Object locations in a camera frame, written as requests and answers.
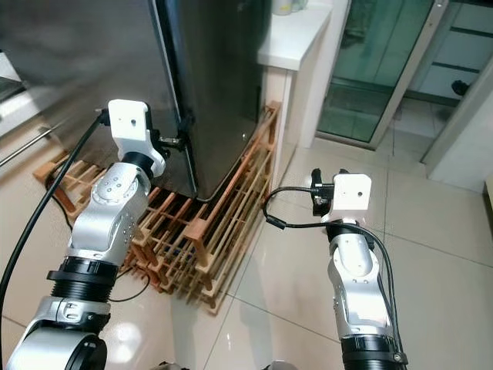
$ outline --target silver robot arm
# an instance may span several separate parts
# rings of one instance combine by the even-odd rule
[[[326,227],[330,242],[328,274],[334,286],[337,333],[346,369],[397,370],[407,364],[398,351],[390,310],[379,285],[380,265],[365,234],[345,225],[364,224],[370,202],[371,179],[342,170],[333,184],[322,184],[320,170],[312,172],[314,215]]]
[[[108,299],[137,220],[147,207],[150,180],[165,160],[153,147],[145,103],[109,102],[112,137],[122,162],[92,188],[75,221],[65,259],[48,279],[44,297],[8,361],[8,370],[104,369],[106,344],[98,334],[109,320]]]

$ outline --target wooden rack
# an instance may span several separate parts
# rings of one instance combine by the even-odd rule
[[[279,109],[279,103],[266,107],[263,123],[216,199],[201,203],[158,187],[151,190],[122,269],[148,274],[158,292],[203,302],[217,313],[270,191]],[[65,159],[58,156],[34,176],[44,183]],[[55,194],[70,220],[87,206],[92,186],[105,171],[82,161],[72,165]]]

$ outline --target door frame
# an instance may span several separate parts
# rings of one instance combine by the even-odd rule
[[[493,56],[483,68],[478,79],[474,81],[467,93],[455,108],[447,125],[438,138],[433,142],[426,152],[422,163],[426,166],[426,172],[430,179],[437,179],[437,168],[453,144],[464,132],[481,106],[490,96],[493,86]]]
[[[411,83],[414,73],[418,69],[421,59],[423,58],[428,46],[430,45],[431,39],[433,38],[433,35],[437,30],[438,25],[440,24],[441,17],[448,7],[448,3],[449,0],[435,0],[433,5],[431,6],[428,17],[424,21],[424,26],[421,29],[418,39],[414,44],[414,48],[409,55],[409,59],[407,60],[404,69],[402,70],[401,76],[397,81],[391,98],[389,99],[387,106],[382,113],[380,121],[378,122],[377,127],[375,128],[375,131],[371,136],[370,142],[365,143],[363,141],[338,136],[331,133],[324,133],[321,131],[317,131],[318,137],[338,141],[340,143],[350,144],[353,146],[359,146],[366,149],[377,149],[378,144],[380,144],[380,141],[384,138],[385,131],[392,122],[392,118],[394,117],[395,111],[401,103],[402,97],[404,96],[407,88],[409,87],[409,84]]]

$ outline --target power cord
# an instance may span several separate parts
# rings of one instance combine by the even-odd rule
[[[303,191],[305,193],[312,193],[313,195],[318,194],[318,189],[312,189],[309,187],[278,187],[277,189],[273,190],[272,193],[270,193],[267,198],[265,199],[265,202],[263,203],[262,206],[262,211],[263,215],[265,216],[267,222],[269,224],[274,225],[275,227],[279,227],[281,230],[285,229],[286,227],[292,228],[292,229],[307,229],[307,228],[312,228],[312,227],[328,227],[328,226],[338,226],[340,227],[341,225],[344,226],[344,228],[347,228],[349,230],[356,231],[360,234],[363,234],[370,239],[374,241],[374,243],[378,246],[378,249],[382,253],[382,257],[384,259],[385,263],[385,269],[387,272],[387,279],[388,279],[388,295],[389,295],[389,300],[387,302],[387,310],[389,312],[389,316],[391,319],[392,323],[392,331],[394,333],[394,339],[395,339],[395,344],[397,351],[400,353],[404,353],[403,346],[402,346],[402,340],[401,340],[401,334],[399,332],[399,324],[397,320],[397,305],[395,302],[395,293],[394,293],[394,273],[392,271],[392,266],[391,266],[391,259],[388,255],[387,249],[385,248],[384,244],[381,242],[381,240],[373,234],[371,231],[365,229],[364,227],[360,227],[355,224],[341,224],[337,222],[316,222],[312,224],[289,224],[284,220],[281,220],[280,218],[277,218],[267,212],[267,205],[269,204],[270,199],[272,196],[274,196],[277,193],[283,192],[283,191]],[[382,294],[384,296],[384,300],[387,300],[387,297],[385,296],[384,290],[382,291]]]
[[[127,274],[128,272],[130,272],[132,270],[132,268],[128,268],[126,269],[125,271],[123,271],[120,275],[118,275],[116,277],[116,280],[120,279],[123,275]],[[134,294],[133,296],[131,297],[128,297],[128,298],[123,298],[123,299],[109,299],[110,302],[113,302],[113,303],[119,303],[119,302],[128,302],[128,301],[131,301],[132,299],[134,298],[137,298],[139,297],[144,291],[146,291],[147,287],[149,287],[149,284],[151,282],[151,278],[150,276],[147,274],[147,282],[146,282],[146,285],[144,286],[144,288],[137,294]]]
[[[96,127],[101,123],[104,124],[107,121],[109,121],[109,114],[108,114],[108,110],[104,109],[99,114],[99,116],[95,119],[95,121],[91,124],[91,126],[87,129],[87,131],[79,139],[79,141],[75,145],[73,151],[70,153],[69,158],[65,161],[65,164],[63,164],[62,169],[60,170],[59,174],[53,180],[52,185],[46,191],[45,195],[43,196],[43,198],[39,202],[34,213],[32,214],[31,218],[29,219],[28,223],[26,224],[25,229],[21,234],[21,237],[19,238],[10,258],[8,259],[8,263],[5,266],[5,271],[2,275],[2,281],[0,282],[0,317],[3,314],[3,304],[5,301],[5,294],[7,293],[8,283],[10,282],[10,278],[12,277],[12,272],[14,271],[15,264],[17,264],[17,261],[18,261],[19,256],[21,255],[22,249],[24,248],[25,243],[27,242],[29,235],[32,232],[32,229],[34,228],[36,222],[38,221],[39,216],[41,216],[41,213],[45,209],[46,204],[48,204],[49,200],[52,198],[53,194],[55,193],[56,188],[62,182],[63,177],[65,176],[65,174],[69,170],[72,163],[75,161],[76,157],[79,155],[79,152],[82,149],[82,147],[84,146],[84,144],[86,144],[89,137],[96,130]],[[2,336],[1,336],[1,333],[2,333],[2,320],[0,320],[0,369],[3,367],[2,366],[3,362],[2,362]]]
[[[51,170],[49,173],[48,173],[48,176],[46,176],[45,178],[45,190],[48,190],[49,188],[49,185],[51,183],[51,179],[53,177],[53,175],[56,173],[56,171],[59,170],[59,168],[61,166],[63,166],[65,163],[67,162],[67,160],[64,160],[62,162],[60,162],[59,164],[57,164],[55,166],[55,168],[53,168],[53,170]],[[72,225],[70,224],[70,220],[69,220],[69,216],[67,215],[67,211],[65,210],[65,207],[60,203],[60,201],[56,198],[55,194],[52,195],[52,199],[55,201],[55,203],[59,206],[60,210],[62,211],[63,213],[63,217],[65,218],[65,223],[67,224],[67,226],[69,227],[70,231],[72,231]]]

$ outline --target refrigerator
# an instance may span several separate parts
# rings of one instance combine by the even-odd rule
[[[209,201],[260,120],[265,0],[3,0],[0,44],[70,150],[111,99],[148,104],[170,151],[154,185]],[[79,159],[118,160],[109,127]]]

